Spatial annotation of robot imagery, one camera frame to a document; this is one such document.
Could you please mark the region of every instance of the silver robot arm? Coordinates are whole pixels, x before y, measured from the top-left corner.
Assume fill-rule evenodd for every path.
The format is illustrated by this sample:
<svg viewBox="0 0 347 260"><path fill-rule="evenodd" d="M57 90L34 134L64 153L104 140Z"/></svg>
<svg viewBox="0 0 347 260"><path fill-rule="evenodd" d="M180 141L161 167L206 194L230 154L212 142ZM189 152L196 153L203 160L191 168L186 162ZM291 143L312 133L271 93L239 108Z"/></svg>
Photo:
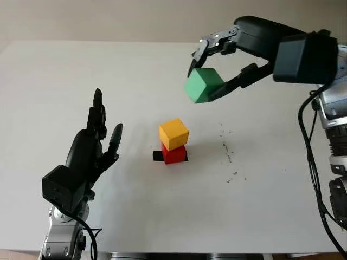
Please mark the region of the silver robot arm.
<svg viewBox="0 0 347 260"><path fill-rule="evenodd" d="M89 214L87 203L82 204L79 217ZM86 247L86 236L80 223L62 214L55 206L49 210L49 230L44 239L39 260L79 260Z"/></svg>

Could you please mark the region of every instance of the yellow cube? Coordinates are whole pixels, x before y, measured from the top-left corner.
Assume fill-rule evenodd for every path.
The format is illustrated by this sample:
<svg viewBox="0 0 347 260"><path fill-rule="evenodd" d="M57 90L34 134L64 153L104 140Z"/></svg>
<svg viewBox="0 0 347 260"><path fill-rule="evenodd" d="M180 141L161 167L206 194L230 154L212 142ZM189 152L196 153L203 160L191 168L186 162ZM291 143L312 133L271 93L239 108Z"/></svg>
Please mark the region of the yellow cube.
<svg viewBox="0 0 347 260"><path fill-rule="evenodd" d="M188 129L179 118L159 126L159 137L168 151L185 145L188 142L188 134Z"/></svg>

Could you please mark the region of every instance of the red cube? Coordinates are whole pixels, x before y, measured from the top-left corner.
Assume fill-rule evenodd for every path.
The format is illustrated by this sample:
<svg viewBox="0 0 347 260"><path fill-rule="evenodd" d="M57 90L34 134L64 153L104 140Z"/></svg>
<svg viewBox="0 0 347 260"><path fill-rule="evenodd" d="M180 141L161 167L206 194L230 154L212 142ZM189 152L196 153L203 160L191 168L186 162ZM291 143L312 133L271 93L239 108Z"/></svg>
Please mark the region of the red cube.
<svg viewBox="0 0 347 260"><path fill-rule="evenodd" d="M162 143L162 153L164 157L165 164L179 163L185 160L186 150L184 145L179 148L168 151L164 144Z"/></svg>

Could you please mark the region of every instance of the table surface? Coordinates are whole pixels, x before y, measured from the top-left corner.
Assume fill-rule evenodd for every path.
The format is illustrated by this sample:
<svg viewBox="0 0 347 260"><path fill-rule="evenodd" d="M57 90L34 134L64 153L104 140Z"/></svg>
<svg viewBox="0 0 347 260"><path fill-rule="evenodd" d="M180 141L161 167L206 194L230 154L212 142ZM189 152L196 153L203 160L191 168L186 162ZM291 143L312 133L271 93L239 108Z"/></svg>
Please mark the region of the table surface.
<svg viewBox="0 0 347 260"><path fill-rule="evenodd" d="M94 186L87 222L100 251L335 251L320 222L297 112L314 86L271 77L204 104L183 86L196 44L18 41L0 54L0 248L39 250L50 204L41 178L64 164L85 128L95 89L106 126L123 122L120 159ZM264 61L212 57L228 80ZM158 126L180 118L189 161L164 165ZM305 114L307 125L312 111ZM110 135L104 141L106 147ZM313 149L329 203L329 147L317 124ZM347 234L331 224L341 245Z"/></svg>

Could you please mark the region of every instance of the wall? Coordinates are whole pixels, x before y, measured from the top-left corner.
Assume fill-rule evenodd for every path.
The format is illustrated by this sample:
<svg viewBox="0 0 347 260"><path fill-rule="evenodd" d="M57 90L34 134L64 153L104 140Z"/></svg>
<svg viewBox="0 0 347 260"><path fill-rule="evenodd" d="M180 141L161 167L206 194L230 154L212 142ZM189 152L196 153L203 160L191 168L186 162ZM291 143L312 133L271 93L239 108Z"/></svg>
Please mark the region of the wall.
<svg viewBox="0 0 347 260"><path fill-rule="evenodd" d="M2 0L0 40L197 42L243 15L347 41L346 0Z"/></svg>

